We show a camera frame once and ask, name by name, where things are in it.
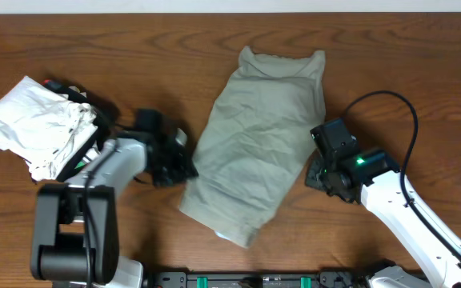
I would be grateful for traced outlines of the grey-green shorts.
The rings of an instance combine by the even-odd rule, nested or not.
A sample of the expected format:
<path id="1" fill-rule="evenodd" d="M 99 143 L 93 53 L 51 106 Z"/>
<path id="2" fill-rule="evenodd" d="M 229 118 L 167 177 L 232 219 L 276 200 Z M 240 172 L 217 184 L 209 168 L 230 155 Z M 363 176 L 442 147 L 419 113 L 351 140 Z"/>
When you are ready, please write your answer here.
<path id="1" fill-rule="evenodd" d="M 323 123 L 326 55 L 256 54 L 246 46 L 217 97 L 194 151 L 198 177 L 179 209 L 219 237 L 248 248 L 312 155 Z"/>

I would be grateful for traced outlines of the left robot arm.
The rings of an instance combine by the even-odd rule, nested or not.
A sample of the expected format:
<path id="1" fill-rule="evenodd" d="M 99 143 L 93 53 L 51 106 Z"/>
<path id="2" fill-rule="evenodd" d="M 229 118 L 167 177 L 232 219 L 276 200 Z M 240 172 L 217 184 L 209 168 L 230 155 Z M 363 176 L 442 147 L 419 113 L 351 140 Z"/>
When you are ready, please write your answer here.
<path id="1" fill-rule="evenodd" d="M 142 173 L 155 187 L 198 175 L 186 132 L 159 111 L 139 110 L 122 130 L 107 126 L 110 136 L 95 160 L 37 193 L 30 272 L 54 287 L 144 287 L 143 264 L 120 254 L 118 197 Z"/>

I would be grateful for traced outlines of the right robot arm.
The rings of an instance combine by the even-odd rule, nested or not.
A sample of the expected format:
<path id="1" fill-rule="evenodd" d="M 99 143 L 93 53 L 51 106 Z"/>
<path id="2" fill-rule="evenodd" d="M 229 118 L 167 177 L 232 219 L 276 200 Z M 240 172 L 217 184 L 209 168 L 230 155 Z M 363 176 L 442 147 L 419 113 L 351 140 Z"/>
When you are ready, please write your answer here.
<path id="1" fill-rule="evenodd" d="M 316 126 L 306 186 L 364 206 L 402 243 L 423 272 L 397 265 L 367 275 L 365 287 L 461 287 L 461 239 L 417 194 L 385 151 L 361 151 L 342 119 Z"/>

